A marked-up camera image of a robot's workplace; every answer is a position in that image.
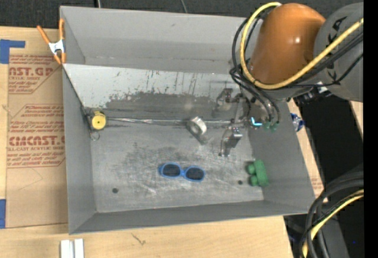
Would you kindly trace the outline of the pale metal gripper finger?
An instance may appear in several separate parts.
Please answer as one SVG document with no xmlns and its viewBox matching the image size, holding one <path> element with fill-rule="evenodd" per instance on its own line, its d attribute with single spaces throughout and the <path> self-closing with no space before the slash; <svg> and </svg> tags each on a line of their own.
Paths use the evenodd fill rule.
<svg viewBox="0 0 378 258">
<path fill-rule="evenodd" d="M 229 126 L 223 133 L 221 138 L 220 153 L 222 157 L 228 157 L 233 148 L 243 137 L 239 127 Z"/>
<path fill-rule="evenodd" d="M 236 104 L 237 99 L 232 96 L 233 89 L 225 88 L 216 99 L 216 110 L 218 112 L 228 112 Z"/>
</svg>

